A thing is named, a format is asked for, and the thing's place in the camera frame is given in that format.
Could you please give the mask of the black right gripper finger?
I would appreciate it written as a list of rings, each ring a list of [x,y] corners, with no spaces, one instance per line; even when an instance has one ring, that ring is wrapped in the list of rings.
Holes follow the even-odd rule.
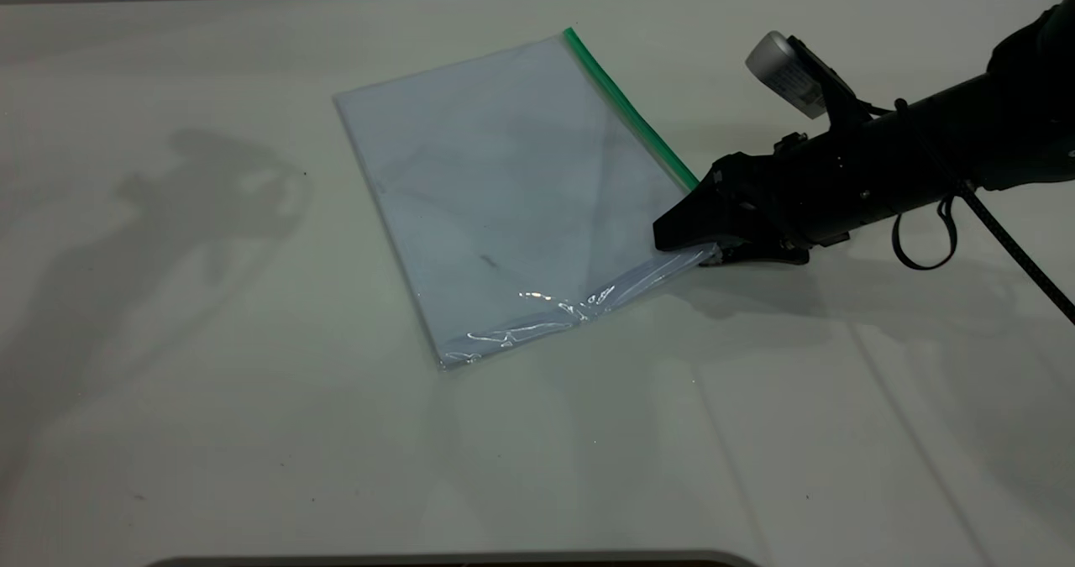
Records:
[[[772,263],[783,265],[809,264],[809,250],[796,249],[783,243],[741,243],[718,249],[700,267],[729,267],[737,264]]]
[[[713,169],[679,203],[653,223],[660,252],[714,244],[737,249],[755,243],[755,216],[742,205],[750,176],[741,170]]]

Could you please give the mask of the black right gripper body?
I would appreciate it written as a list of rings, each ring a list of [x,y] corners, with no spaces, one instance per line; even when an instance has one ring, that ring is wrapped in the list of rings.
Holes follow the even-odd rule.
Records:
[[[847,218],[831,207],[838,162],[826,156],[813,161],[807,145],[809,134],[792,132],[771,154],[737,151],[715,161],[726,233],[780,249],[829,249],[850,239]]]

